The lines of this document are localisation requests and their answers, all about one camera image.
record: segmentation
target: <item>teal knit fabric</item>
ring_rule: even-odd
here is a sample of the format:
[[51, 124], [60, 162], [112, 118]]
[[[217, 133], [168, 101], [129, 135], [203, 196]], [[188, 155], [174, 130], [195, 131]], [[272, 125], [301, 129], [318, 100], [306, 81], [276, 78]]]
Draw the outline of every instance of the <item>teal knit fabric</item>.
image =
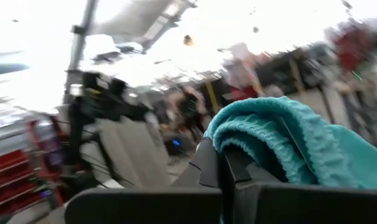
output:
[[266, 170], [265, 152], [272, 150], [292, 184], [377, 189], [377, 148], [287, 97], [234, 102], [212, 119], [205, 136], [218, 152], [239, 146]]

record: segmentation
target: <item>teal towel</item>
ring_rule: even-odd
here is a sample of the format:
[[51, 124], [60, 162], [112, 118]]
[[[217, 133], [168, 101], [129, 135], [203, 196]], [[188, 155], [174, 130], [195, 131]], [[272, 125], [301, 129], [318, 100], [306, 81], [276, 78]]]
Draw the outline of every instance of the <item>teal towel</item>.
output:
[[377, 148], [287, 97], [234, 102], [212, 119], [205, 136], [218, 152], [241, 147], [266, 170], [272, 150], [293, 184], [377, 189]]

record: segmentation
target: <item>metal pole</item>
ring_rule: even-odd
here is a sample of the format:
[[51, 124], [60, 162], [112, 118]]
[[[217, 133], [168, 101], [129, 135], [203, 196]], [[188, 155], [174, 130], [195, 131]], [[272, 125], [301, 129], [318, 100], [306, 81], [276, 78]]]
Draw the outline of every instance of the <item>metal pole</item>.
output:
[[80, 82], [81, 80], [81, 74], [78, 71], [78, 66], [81, 60], [83, 48], [85, 46], [85, 37], [88, 34], [93, 21], [97, 3], [98, 0], [88, 0], [80, 26], [73, 27], [75, 36], [72, 44], [70, 65], [68, 66], [67, 81], [65, 83], [64, 103], [68, 102], [71, 84], [79, 84], [76, 82]]

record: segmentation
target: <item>person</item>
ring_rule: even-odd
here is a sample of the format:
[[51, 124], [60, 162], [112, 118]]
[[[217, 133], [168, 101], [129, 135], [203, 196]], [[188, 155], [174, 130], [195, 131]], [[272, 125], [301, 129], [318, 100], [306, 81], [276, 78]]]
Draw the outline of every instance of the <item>person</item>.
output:
[[202, 126], [202, 115], [197, 110], [197, 105], [199, 99], [192, 93], [189, 93], [184, 87], [178, 86], [184, 97], [181, 99], [177, 105], [180, 114], [184, 119], [184, 125], [191, 132], [193, 140], [198, 141], [197, 135], [195, 134], [195, 128], [198, 128], [202, 133], [205, 132]]

